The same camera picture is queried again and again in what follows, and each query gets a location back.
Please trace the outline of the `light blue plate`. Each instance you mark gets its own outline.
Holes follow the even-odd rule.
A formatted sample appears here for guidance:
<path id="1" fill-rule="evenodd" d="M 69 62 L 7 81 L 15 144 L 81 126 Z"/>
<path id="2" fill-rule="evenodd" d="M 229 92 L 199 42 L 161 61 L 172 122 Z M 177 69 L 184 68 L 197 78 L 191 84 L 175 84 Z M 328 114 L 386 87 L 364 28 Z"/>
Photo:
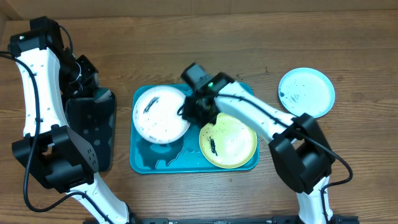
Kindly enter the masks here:
<path id="1" fill-rule="evenodd" d="M 313 68 L 295 68 L 287 72 L 278 87 L 279 101 L 290 113 L 314 118 L 326 115 L 335 103 L 336 93 L 330 79 Z"/>

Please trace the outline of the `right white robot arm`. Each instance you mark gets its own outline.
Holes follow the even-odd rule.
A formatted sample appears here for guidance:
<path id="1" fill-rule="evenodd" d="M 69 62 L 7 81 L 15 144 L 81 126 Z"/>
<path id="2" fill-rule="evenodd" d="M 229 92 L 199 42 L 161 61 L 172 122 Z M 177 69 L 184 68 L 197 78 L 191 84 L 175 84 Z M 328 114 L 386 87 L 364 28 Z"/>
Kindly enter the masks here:
<path id="1" fill-rule="evenodd" d="M 325 187 L 335 158 L 314 118 L 269 106 L 225 73 L 184 72 L 181 78 L 193 92 L 178 110 L 183 119 L 203 126 L 225 113 L 240 120 L 268 143 L 277 174 L 297 194 L 301 222 L 332 222 Z"/>

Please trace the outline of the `green grey sponge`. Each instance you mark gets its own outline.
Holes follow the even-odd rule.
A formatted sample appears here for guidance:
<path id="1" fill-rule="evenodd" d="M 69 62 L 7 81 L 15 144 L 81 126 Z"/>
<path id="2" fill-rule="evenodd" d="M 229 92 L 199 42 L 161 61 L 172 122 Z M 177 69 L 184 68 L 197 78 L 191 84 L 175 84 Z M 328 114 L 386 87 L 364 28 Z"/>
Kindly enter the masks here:
<path id="1" fill-rule="evenodd" d="M 107 88 L 98 88 L 97 90 L 94 91 L 93 98 L 95 103 L 101 103 L 111 98 L 111 95 L 112 95 L 111 90 Z"/>

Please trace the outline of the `pink white plate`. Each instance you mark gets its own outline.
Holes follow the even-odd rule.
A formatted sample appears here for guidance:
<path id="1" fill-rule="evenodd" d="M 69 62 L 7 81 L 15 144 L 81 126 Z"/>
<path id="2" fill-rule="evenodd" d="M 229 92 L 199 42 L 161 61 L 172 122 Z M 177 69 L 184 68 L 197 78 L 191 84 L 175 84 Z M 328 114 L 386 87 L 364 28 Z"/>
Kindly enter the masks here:
<path id="1" fill-rule="evenodd" d="M 169 144 L 181 138 L 190 127 L 190 123 L 177 114 L 185 98 L 186 94 L 172 86 L 160 85 L 146 90 L 132 111 L 139 135 L 154 144 Z"/>

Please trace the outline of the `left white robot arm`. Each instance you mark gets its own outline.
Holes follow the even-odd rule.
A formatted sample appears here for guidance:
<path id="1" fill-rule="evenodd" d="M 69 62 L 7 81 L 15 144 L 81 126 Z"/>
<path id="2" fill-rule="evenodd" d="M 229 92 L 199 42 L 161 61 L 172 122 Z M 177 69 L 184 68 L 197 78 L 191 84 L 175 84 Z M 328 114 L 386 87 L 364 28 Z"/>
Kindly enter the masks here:
<path id="1" fill-rule="evenodd" d="M 23 84 L 23 138 L 14 157 L 42 187 L 74 198 L 95 223 L 132 223 L 134 215 L 101 178 L 113 160 L 116 97 L 100 86 L 86 56 L 63 44 L 66 29 L 48 17 L 13 35 L 1 56 L 15 61 Z"/>

